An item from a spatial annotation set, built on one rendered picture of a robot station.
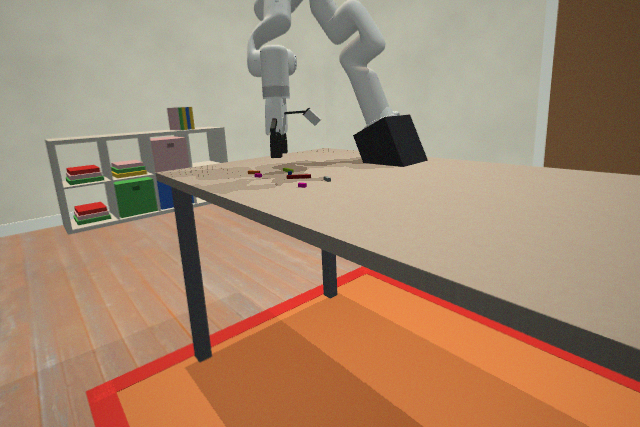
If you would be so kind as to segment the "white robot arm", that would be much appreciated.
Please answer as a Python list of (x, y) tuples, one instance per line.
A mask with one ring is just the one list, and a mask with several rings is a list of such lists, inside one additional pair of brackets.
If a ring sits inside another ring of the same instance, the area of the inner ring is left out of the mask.
[[(302, 1), (254, 2), (255, 15), (261, 22), (248, 40), (247, 66), (252, 76), (261, 77), (263, 97), (290, 96), (289, 76), (297, 69), (296, 56), (281, 45), (260, 47), (290, 29), (291, 13)], [(399, 111), (390, 109), (376, 72), (367, 66), (386, 44), (366, 8), (357, 0), (347, 0), (339, 8), (334, 0), (309, 0), (309, 4), (311, 13), (332, 43), (342, 44), (359, 31), (360, 35), (342, 49), (339, 61), (364, 116), (364, 129), (383, 117), (400, 115)]]

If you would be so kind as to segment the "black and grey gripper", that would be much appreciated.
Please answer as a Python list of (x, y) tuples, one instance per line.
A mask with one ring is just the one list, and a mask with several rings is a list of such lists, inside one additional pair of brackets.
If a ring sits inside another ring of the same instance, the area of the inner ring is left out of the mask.
[(271, 158), (282, 158), (282, 154), (288, 153), (286, 136), (288, 120), (287, 114), (284, 114), (287, 112), (286, 98), (290, 96), (263, 97), (265, 99), (265, 132), (266, 135), (270, 135)]

